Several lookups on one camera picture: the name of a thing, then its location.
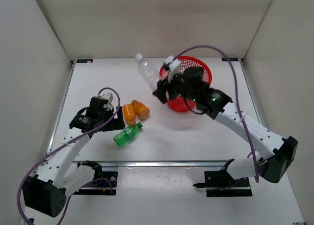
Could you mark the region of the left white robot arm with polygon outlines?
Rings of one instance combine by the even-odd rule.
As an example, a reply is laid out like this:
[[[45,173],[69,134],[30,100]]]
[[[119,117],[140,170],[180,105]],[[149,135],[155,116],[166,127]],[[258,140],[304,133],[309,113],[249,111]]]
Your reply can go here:
[[[72,119],[69,129],[60,145],[60,150],[51,153],[48,160],[23,183],[22,191],[27,207],[50,217],[57,217],[66,200],[87,183],[92,186],[103,180],[102,166],[86,160],[68,173],[68,169],[80,150],[97,132],[122,130],[125,127],[122,110],[111,104],[113,95],[106,93],[91,98]]]

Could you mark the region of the large clear plastic bottle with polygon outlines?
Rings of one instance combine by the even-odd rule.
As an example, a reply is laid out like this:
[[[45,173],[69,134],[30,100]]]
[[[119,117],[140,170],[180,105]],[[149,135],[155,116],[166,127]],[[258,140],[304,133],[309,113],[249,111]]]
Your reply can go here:
[[[159,73],[153,64],[146,59],[142,53],[138,53],[134,57],[138,64],[138,73],[142,76],[144,81],[149,85],[152,91],[157,89],[157,83],[159,82]]]

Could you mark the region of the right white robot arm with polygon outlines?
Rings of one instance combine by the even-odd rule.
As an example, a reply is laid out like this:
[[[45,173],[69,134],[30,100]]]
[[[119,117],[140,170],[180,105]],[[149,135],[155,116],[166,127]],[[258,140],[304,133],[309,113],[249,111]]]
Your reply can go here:
[[[252,157],[229,160],[221,169],[220,179],[232,185],[238,179],[261,176],[268,182],[278,183],[294,160],[298,141],[284,138],[245,115],[231,97],[211,88],[201,78],[202,68],[187,68],[157,83],[153,95],[162,103],[181,97],[196,103],[201,114],[225,125],[253,145]]]

